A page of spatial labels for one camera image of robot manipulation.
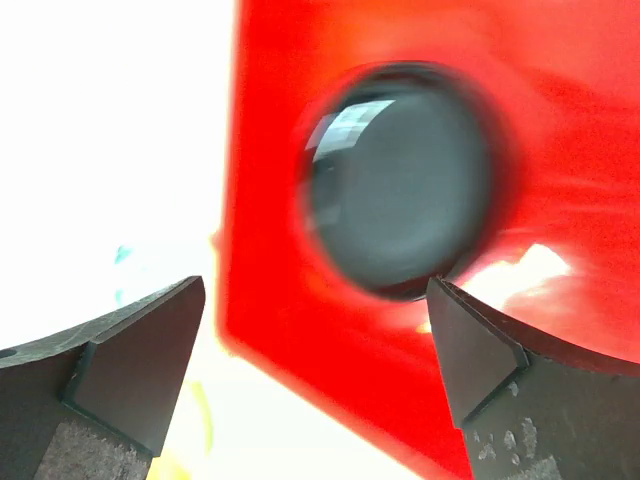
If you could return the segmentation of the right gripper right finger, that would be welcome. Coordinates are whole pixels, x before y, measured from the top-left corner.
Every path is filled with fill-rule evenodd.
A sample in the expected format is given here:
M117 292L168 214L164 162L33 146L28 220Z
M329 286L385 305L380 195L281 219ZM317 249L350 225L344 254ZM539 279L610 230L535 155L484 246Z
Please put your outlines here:
M638 478L638 364L543 332L440 278L426 301L474 478Z

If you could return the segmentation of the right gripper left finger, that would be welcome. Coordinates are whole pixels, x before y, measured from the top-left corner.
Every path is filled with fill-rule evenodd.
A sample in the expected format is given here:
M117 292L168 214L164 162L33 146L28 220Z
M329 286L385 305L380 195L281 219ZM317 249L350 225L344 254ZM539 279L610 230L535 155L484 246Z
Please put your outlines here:
M2 478L146 478L162 452L204 304L204 282L191 276L2 349Z

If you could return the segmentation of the black plate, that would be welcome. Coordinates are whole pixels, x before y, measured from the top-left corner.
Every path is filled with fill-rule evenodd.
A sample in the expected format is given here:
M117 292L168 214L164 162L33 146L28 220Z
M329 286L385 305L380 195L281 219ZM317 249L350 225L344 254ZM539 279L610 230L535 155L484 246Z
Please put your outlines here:
M394 62L357 75L306 142L302 195L330 265L384 300L467 270L500 223L502 122L460 71Z

